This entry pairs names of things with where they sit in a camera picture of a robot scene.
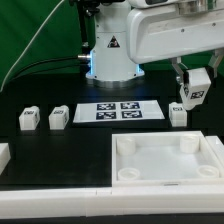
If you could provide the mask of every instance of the white box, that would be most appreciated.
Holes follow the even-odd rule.
[[[169,118],[173,127],[187,126],[187,112],[181,103],[169,104]]]
[[[69,121],[69,108],[67,106],[55,107],[49,116],[51,130],[63,130]]]
[[[40,110],[38,107],[33,106],[25,108],[19,117],[20,129],[35,130],[40,121]]]

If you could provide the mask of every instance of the metal bracket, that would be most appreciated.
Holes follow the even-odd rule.
[[[218,67],[224,57],[224,48],[214,50],[212,57],[208,63],[214,70],[214,78],[217,77]]]
[[[174,70],[177,73],[176,80],[177,82],[182,85],[184,84],[184,71],[180,68],[179,64],[181,64],[181,57],[171,58],[170,59]]]

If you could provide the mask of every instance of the green screen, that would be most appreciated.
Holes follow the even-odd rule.
[[[59,0],[0,0],[0,84],[40,25],[59,2]],[[86,22],[89,41],[93,46],[94,25],[92,20],[87,19]],[[20,68],[35,61],[75,56],[79,53],[81,53],[81,36],[77,9],[70,7],[68,1],[65,1],[16,66],[12,76]],[[186,56],[183,57],[183,62],[189,68],[197,68],[207,65],[210,56],[211,52]],[[61,65],[69,65],[69,63],[54,63],[35,69]],[[168,60],[164,60],[146,64],[144,69],[167,70],[171,69],[171,66]],[[224,74],[224,63],[220,66],[219,71]],[[76,67],[53,72],[75,74],[79,72],[79,69]]]

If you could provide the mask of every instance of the black surface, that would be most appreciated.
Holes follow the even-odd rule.
[[[9,142],[12,159],[0,176],[1,190],[92,187],[111,185],[111,134],[201,130],[224,136],[224,78],[219,76],[205,102],[188,113],[187,128],[172,128],[168,104],[180,102],[174,72],[146,75],[143,84],[106,90],[87,86],[79,75],[26,76],[8,84],[0,95],[0,142]],[[158,100],[165,120],[99,122],[73,125],[77,103]],[[25,107],[39,106],[36,131],[21,132],[18,117]],[[70,108],[64,131],[50,131],[48,116],[55,106]],[[0,223],[224,223],[221,214],[122,216],[1,220]]]

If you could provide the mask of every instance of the white tray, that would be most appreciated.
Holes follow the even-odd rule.
[[[180,137],[186,134],[199,136],[198,152],[188,154],[180,150]],[[134,139],[136,144],[134,154],[120,155],[117,152],[117,140],[121,137]],[[113,186],[205,184],[224,180],[224,168],[201,132],[113,135],[112,153]],[[202,166],[218,169],[219,177],[202,178],[198,173]],[[126,172],[130,170],[130,175],[139,171],[140,177],[136,180],[119,179],[118,172],[123,172],[124,169]]]

